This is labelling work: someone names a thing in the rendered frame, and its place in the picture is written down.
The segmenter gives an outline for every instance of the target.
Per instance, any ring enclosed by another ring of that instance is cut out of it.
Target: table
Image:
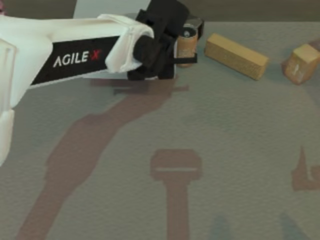
[[[188,186],[190,240],[319,239],[320,192],[292,188],[302,146],[307,169],[320,161],[319,72],[296,86],[280,67],[319,29],[208,22],[199,63],[176,82],[29,90],[0,168],[1,239],[166,239],[166,187],[150,164],[161,154],[194,161],[188,153],[202,168]],[[204,56],[213,32],[270,57],[260,81]]]

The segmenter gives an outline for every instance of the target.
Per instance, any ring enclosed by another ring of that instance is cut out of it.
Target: white arm segment
[[[154,37],[149,26],[120,15],[53,20],[0,16],[0,166],[11,145],[12,108],[51,55],[53,43],[119,36],[105,64],[108,72],[123,73],[141,65],[133,49],[142,35]]]

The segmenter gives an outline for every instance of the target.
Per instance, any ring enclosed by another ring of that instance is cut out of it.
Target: orange cylinder
[[[197,51],[198,30],[192,24],[183,26],[182,35],[177,39],[177,58],[193,58]],[[177,64],[181,68],[191,67],[193,63]]]

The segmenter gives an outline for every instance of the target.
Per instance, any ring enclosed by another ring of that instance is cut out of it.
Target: rectangular wooden block
[[[313,76],[319,59],[320,53],[309,44],[304,44],[293,50],[284,75],[294,84],[300,85]]]
[[[264,74],[269,58],[219,34],[206,41],[204,54],[254,80]]]

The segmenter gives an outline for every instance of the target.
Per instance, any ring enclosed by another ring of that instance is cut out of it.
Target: robotic arm
[[[0,15],[0,166],[11,145],[15,112],[29,86],[89,73],[127,73],[129,80],[166,78],[189,10],[176,0],[151,0],[136,20],[36,20]]]

